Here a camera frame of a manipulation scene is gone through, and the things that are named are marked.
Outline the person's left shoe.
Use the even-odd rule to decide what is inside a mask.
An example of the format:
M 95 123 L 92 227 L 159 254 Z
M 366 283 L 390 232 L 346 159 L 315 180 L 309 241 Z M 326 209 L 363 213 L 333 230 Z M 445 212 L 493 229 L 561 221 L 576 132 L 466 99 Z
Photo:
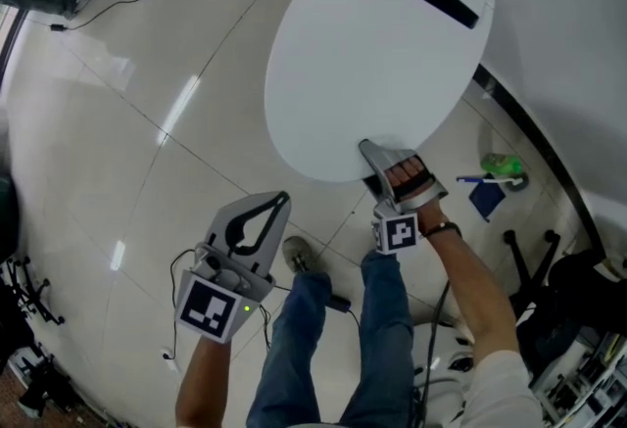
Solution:
M 282 244 L 282 254 L 294 274 L 318 270 L 317 255 L 310 244 L 300 236 L 286 238 Z

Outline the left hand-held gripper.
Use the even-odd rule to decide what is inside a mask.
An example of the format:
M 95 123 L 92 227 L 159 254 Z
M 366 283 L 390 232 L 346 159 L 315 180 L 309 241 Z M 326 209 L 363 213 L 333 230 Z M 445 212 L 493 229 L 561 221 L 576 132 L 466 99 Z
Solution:
M 265 213 L 255 242 L 240 245 L 246 223 Z M 175 321 L 217 343 L 231 341 L 275 286 L 270 270 L 290 213 L 285 191 L 250 195 L 219 209 L 207 239 L 215 234 L 215 246 L 233 253 L 196 246 L 195 264 L 181 275 Z

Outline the white shirt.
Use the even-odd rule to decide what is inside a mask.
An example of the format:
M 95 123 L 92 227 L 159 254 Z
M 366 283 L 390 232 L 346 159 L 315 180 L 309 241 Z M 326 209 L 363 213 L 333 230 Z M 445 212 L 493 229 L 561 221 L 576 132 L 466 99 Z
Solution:
M 544 428 L 539 401 L 519 353 L 498 351 L 475 368 L 459 428 Z

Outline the black wristband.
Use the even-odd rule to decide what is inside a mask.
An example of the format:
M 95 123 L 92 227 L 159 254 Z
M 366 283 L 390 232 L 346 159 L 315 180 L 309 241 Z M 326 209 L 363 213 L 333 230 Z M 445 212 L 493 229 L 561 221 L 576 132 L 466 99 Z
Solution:
M 445 232 L 445 231 L 454 231 L 459 238 L 462 237 L 459 227 L 451 221 L 441 222 L 434 227 L 430 228 L 426 232 L 421 234 L 422 238 L 430 238 L 436 234 Z

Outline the person's right hand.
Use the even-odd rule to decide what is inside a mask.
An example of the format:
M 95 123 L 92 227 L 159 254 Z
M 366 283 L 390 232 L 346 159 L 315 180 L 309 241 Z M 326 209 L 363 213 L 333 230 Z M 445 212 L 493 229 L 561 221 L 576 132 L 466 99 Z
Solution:
M 385 170 L 385 175 L 394 190 L 400 190 L 407 183 L 415 184 L 418 178 L 426 172 L 426 168 L 419 157 L 409 157 Z

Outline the person's left forearm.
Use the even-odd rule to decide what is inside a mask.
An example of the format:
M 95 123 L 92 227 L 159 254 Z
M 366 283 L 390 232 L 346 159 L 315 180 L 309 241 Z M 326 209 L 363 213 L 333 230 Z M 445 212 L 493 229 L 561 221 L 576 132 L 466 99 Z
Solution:
M 201 337 L 175 404 L 176 428 L 221 428 L 228 395 L 231 343 Z

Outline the person's right forearm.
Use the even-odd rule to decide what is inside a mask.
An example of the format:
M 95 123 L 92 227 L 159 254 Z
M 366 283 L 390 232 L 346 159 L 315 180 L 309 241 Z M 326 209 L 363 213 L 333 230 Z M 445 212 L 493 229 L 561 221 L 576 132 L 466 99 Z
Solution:
M 460 313 L 474 339 L 474 359 L 519 351 L 516 319 L 506 293 L 492 271 L 455 229 L 438 230 L 449 219 L 434 199 L 416 210 L 419 231 L 439 256 Z

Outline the person's left leg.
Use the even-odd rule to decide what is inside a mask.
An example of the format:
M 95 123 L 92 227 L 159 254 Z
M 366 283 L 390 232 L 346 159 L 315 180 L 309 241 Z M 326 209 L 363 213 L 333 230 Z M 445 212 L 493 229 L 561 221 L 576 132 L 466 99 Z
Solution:
M 320 422 L 311 363 L 331 290 L 330 278 L 323 272 L 294 277 L 292 290 L 273 323 L 246 428 L 291 428 Z

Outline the white office desk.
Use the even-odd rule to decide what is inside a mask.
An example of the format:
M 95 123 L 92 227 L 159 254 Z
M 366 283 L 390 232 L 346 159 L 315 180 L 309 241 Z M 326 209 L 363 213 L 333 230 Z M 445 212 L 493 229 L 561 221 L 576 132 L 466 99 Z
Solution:
M 627 428 L 627 337 L 580 334 L 532 384 L 544 428 Z

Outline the white toilet lid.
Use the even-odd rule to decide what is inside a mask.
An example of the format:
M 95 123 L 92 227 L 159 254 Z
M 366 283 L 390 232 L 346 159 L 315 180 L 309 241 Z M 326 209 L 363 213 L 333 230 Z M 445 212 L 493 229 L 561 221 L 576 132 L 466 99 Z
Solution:
M 276 151 L 312 179 L 368 177 L 359 143 L 424 142 L 468 86 L 490 30 L 421 0 L 292 0 L 265 74 Z

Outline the black office chair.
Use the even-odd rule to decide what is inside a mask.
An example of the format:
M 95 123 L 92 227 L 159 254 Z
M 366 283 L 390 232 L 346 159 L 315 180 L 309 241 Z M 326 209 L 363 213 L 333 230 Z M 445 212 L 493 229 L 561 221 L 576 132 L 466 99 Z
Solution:
M 548 230 L 550 244 L 540 266 L 530 273 L 518 248 L 515 232 L 503 234 L 520 281 L 509 299 L 516 317 L 534 305 L 532 314 L 517 325 L 522 358 L 535 378 L 574 342 L 582 327 L 627 337 L 627 279 L 613 281 L 596 270 L 603 259 L 594 249 L 554 260 L 560 236 Z

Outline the black chair base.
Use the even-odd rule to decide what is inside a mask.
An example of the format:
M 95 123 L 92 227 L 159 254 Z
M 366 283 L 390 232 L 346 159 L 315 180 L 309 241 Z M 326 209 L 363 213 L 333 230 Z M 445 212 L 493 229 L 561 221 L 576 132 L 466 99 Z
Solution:
M 21 259 L 9 257 L 0 261 L 0 310 L 25 317 L 40 316 L 44 322 L 61 326 L 66 320 L 55 315 L 46 305 L 48 278 L 37 282 L 31 274 L 32 263 L 28 256 Z

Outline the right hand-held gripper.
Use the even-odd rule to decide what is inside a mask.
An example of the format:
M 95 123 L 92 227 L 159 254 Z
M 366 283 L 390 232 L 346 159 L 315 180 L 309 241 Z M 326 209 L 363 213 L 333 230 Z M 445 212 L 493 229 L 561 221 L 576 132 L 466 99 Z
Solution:
M 415 184 L 407 183 L 400 190 L 392 188 L 386 171 L 416 157 L 415 150 L 389 149 L 369 139 L 359 143 L 359 150 L 375 173 L 362 182 L 376 202 L 372 223 L 376 250 L 388 255 L 414 247 L 420 239 L 417 209 L 443 199 L 447 190 L 427 167 Z

